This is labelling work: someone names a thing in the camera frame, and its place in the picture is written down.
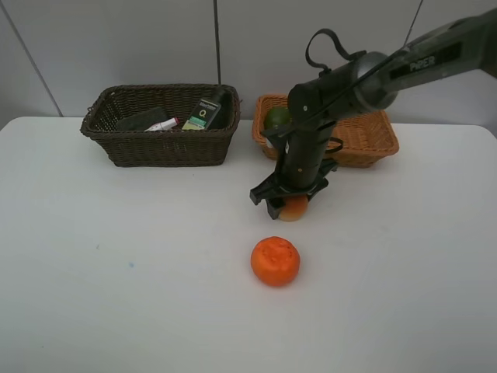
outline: green fruit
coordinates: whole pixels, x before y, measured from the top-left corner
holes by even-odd
[[[270,128],[282,127],[289,124],[291,119],[290,111],[286,107],[275,106],[264,118],[264,128],[269,130]]]

